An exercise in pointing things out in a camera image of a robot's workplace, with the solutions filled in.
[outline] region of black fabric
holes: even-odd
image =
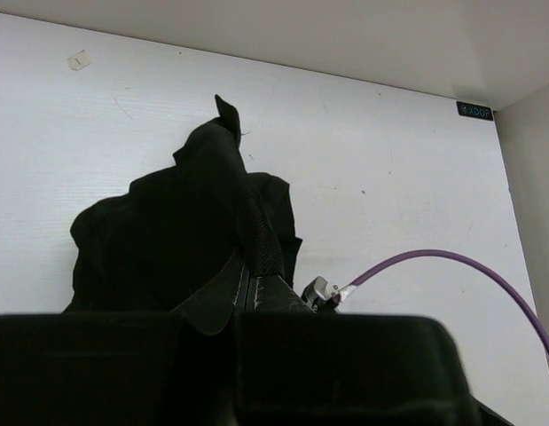
[[[71,227],[79,249],[67,312],[168,311],[213,279],[236,247],[252,277],[292,286],[302,241],[289,184],[247,174],[236,108],[194,130],[176,166],[142,177],[129,193],[97,202]]]

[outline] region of purple cable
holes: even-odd
[[[392,256],[390,259],[387,259],[383,262],[380,262],[379,264],[369,269],[367,272],[359,275],[357,278],[351,281],[350,284],[345,286],[342,290],[346,288],[351,288],[351,291],[352,291],[353,288],[359,287],[365,281],[369,280],[380,271],[384,271],[389,266],[392,266],[393,264],[398,264],[400,262],[403,262],[404,260],[413,259],[415,257],[443,257],[446,259],[455,260],[456,262],[461,262],[462,264],[466,264],[468,266],[475,268],[477,271],[484,273],[489,278],[494,280],[497,284],[499,284],[500,287],[502,287],[502,289],[505,290],[505,292],[510,297],[513,298],[516,304],[519,305],[521,310],[527,316],[527,318],[530,321],[530,324],[532,324],[532,327],[534,327],[535,331],[537,332],[538,337],[540,337],[540,340],[542,341],[542,344],[544,345],[549,358],[549,335],[544,329],[544,326],[542,325],[542,323],[540,322],[540,319],[537,318],[537,315],[530,309],[529,305],[521,297],[521,295],[519,295],[518,292],[508,282],[506,282],[506,280],[503,277],[501,277],[499,274],[492,271],[484,264],[480,264],[479,262],[469,257],[459,255],[458,253],[453,253],[446,250],[433,250],[433,249],[407,251],[405,253]],[[333,298],[333,301],[338,304],[339,302],[342,301],[341,296],[337,295],[336,297]]]

